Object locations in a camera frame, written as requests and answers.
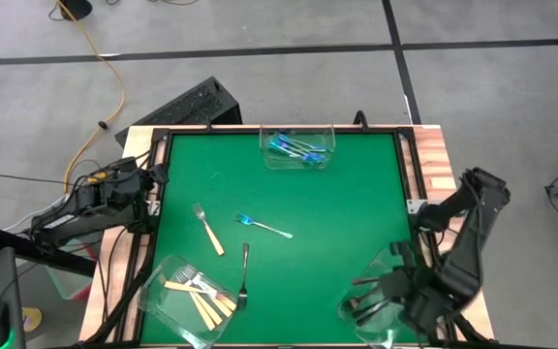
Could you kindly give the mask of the black round base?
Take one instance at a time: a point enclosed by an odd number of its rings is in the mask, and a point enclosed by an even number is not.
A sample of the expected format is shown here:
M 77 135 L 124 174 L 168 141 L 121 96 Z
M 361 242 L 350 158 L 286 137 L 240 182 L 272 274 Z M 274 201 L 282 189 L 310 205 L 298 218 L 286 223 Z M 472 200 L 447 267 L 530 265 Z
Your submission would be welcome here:
M 69 21 L 83 19 L 93 11 L 89 0 L 58 0 L 58 7 L 63 18 Z

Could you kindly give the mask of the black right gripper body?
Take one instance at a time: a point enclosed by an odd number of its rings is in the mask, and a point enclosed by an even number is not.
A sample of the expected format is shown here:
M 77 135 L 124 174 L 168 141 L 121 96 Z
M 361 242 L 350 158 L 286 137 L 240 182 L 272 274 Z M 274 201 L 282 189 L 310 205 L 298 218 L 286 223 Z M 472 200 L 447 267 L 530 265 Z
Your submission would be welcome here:
M 382 275 L 379 286 L 386 298 L 403 305 L 400 317 L 416 332 L 433 333 L 438 319 L 453 311 L 453 299 L 433 270 L 398 268 Z

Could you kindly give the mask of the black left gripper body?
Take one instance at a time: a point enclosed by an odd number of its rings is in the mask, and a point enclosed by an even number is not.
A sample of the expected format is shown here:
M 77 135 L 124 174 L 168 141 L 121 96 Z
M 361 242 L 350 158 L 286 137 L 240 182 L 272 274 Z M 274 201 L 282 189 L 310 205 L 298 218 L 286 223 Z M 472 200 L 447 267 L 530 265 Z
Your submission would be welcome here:
M 151 172 L 139 168 L 136 162 L 123 162 L 108 177 L 108 205 L 127 206 L 152 189 L 154 183 Z

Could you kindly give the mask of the clear plastic bin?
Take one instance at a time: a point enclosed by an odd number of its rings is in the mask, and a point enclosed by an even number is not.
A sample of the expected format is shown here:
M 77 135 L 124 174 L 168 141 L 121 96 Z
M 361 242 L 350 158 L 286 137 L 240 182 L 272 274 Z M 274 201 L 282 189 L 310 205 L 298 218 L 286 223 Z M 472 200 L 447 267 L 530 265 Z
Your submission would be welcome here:
M 165 281 L 178 282 L 188 267 L 193 274 L 201 273 L 203 279 L 229 297 L 236 304 L 236 296 L 184 259 L 169 255 L 152 271 L 141 288 L 139 310 L 143 313 L 140 343 L 143 345 L 189 345 L 194 349 L 210 349 L 223 334 L 234 316 L 226 317 L 209 299 L 209 303 L 221 315 L 223 322 L 210 331 L 198 313 L 190 292 L 174 291 L 164 287 Z
M 335 154 L 335 129 L 332 125 L 263 125 L 259 130 L 259 144 L 269 169 L 321 170 Z
M 404 323 L 403 300 L 384 291 L 379 278 L 404 266 L 399 247 L 380 250 L 351 286 L 338 306 L 338 316 L 348 330 L 373 349 L 398 349 L 403 344 L 425 344 L 428 338 Z

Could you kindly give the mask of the yellow tape roll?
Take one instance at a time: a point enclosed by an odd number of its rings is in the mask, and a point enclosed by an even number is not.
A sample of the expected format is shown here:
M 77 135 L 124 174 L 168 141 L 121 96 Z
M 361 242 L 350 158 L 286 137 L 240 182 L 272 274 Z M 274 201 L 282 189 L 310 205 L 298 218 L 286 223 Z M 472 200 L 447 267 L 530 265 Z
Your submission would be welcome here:
M 42 311 L 36 307 L 23 307 L 21 310 L 24 331 L 26 333 L 35 331 L 42 323 Z

